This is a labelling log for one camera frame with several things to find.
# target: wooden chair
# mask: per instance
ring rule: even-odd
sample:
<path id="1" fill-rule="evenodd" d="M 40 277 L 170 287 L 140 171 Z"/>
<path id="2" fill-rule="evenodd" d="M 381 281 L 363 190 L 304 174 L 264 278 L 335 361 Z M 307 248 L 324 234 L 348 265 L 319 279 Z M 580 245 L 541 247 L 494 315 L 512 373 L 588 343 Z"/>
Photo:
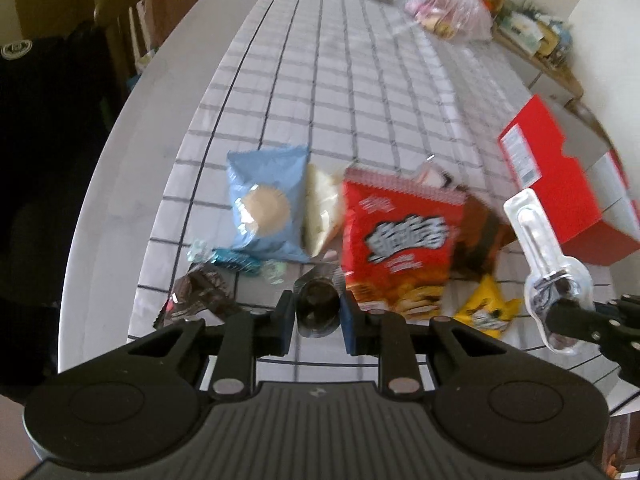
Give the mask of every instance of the wooden chair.
<path id="1" fill-rule="evenodd" d="M 148 48 L 142 33 L 138 3 L 142 0 L 100 0 L 95 7 L 95 24 L 104 30 L 122 103 L 126 101 L 127 81 L 136 75 L 136 55 L 131 37 L 133 28 L 139 56 Z"/>

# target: cardboard box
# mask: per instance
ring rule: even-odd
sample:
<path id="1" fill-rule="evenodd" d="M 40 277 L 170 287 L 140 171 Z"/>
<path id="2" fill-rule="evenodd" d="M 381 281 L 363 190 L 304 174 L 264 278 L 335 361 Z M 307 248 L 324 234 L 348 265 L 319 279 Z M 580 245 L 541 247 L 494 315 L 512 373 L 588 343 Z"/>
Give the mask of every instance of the cardboard box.
<path id="1" fill-rule="evenodd" d="M 498 145 L 520 189 L 536 192 L 565 254 L 609 266 L 640 249 L 638 210 L 615 152 L 564 108 L 532 97 Z"/>

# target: red snack bag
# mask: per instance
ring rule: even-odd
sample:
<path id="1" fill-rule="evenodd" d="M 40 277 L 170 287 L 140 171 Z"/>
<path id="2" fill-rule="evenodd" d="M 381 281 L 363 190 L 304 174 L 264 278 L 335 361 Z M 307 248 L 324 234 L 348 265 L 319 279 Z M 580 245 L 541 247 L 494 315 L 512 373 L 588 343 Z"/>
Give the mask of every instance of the red snack bag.
<path id="1" fill-rule="evenodd" d="M 439 313 L 465 194 L 360 168 L 345 172 L 342 269 L 363 310 Z"/>

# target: yellow snack bag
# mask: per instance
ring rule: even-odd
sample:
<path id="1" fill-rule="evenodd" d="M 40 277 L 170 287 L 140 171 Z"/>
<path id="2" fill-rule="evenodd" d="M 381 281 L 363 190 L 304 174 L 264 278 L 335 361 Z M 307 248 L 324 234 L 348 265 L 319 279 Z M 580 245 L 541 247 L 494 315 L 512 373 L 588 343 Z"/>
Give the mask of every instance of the yellow snack bag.
<path id="1" fill-rule="evenodd" d="M 498 339 L 518 313 L 520 303 L 504 301 L 494 278 L 486 274 L 454 319 Z"/>

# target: grid pattern tablecloth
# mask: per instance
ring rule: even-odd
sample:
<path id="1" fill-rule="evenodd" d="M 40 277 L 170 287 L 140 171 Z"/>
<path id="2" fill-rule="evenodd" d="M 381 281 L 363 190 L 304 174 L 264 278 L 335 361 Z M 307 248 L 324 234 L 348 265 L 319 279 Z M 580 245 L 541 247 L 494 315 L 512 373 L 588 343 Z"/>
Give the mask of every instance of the grid pattern tablecloth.
<path id="1" fill-rule="evenodd" d="M 311 161 L 326 170 L 356 160 L 399 174 L 410 174 L 433 153 L 437 163 L 501 211 L 516 188 L 496 139 L 529 98 L 495 45 L 441 42 L 393 6 L 372 0 L 259 0 L 184 136 L 146 250 L 129 336 L 153 330 L 174 279 L 188 269 L 186 252 L 194 239 L 231 243 L 229 150 L 306 144 Z M 279 286 L 229 272 L 225 277 L 240 303 L 272 308 L 308 268 L 289 264 Z M 590 270 L 596 300 L 613 298 L 608 269 Z M 502 251 L 496 278 L 507 299 L 521 297 L 528 273 L 517 242 Z M 450 282 L 444 312 L 453 314 L 475 286 Z M 618 380 L 616 365 L 593 345 L 578 356 L 544 348 L 524 307 L 503 339 L 571 369 L 605 393 Z M 289 355 L 258 362 L 257 378 L 375 380 L 376 363 L 347 355 L 340 329 L 320 339 L 296 333 Z"/>

